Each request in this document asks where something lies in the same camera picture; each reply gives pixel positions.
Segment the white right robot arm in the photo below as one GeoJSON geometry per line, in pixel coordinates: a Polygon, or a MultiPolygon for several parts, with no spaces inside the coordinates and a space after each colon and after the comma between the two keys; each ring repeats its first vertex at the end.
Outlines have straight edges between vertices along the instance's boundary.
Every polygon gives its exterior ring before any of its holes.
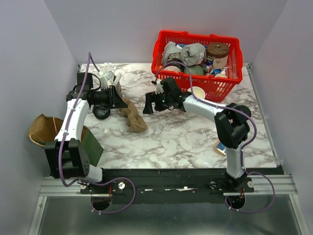
{"type": "Polygon", "coordinates": [[[249,108],[235,103],[210,103],[195,94],[195,87],[182,92],[172,77],[154,84],[156,90],[145,94],[143,113],[150,115],[154,111],[174,108],[214,122],[219,141],[226,147],[225,187],[231,192],[240,189],[247,176],[243,163],[243,146],[250,131],[247,123],[251,117],[249,108]]]}

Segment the brown cardboard cup carrier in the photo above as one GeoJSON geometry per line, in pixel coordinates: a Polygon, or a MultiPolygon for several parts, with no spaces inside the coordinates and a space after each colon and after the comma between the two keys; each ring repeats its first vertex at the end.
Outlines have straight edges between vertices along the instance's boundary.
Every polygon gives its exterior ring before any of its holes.
{"type": "Polygon", "coordinates": [[[135,105],[128,98],[123,98],[123,101],[128,107],[120,109],[120,114],[122,117],[127,118],[126,125],[129,127],[129,131],[133,133],[145,132],[147,130],[147,124],[135,105]]]}

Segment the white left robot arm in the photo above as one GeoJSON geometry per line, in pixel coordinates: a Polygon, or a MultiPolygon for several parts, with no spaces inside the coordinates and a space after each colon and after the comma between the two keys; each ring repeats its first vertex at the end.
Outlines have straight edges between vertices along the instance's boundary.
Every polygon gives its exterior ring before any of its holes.
{"type": "Polygon", "coordinates": [[[103,170],[92,166],[89,155],[81,142],[84,122],[91,106],[101,106],[105,110],[126,108],[121,96],[120,75],[113,71],[99,72],[101,87],[93,89],[92,74],[87,73],[67,96],[65,119],[53,141],[45,144],[45,154],[51,176],[55,179],[80,178],[92,182],[97,193],[104,193],[109,186],[103,178],[103,170]]]}

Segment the black plastic cup lid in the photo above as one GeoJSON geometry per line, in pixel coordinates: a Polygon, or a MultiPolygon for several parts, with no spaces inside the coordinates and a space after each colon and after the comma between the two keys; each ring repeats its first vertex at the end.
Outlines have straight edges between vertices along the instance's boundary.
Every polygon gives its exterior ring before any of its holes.
{"type": "Polygon", "coordinates": [[[248,115],[249,117],[251,117],[251,110],[245,106],[245,105],[239,105],[240,110],[245,113],[246,115],[248,115]]]}

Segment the brown green paper bag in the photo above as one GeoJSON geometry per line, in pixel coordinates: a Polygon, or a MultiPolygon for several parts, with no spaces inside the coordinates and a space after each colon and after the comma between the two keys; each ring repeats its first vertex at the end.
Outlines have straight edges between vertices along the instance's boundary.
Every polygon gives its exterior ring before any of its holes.
{"type": "MultiPolygon", "coordinates": [[[[54,140],[61,130],[62,124],[62,119],[57,117],[47,117],[44,114],[41,114],[36,117],[30,125],[27,135],[33,143],[44,147],[47,142],[54,140]]],[[[104,149],[86,126],[84,126],[82,130],[81,141],[88,154],[90,164],[97,166],[104,149]]]]}

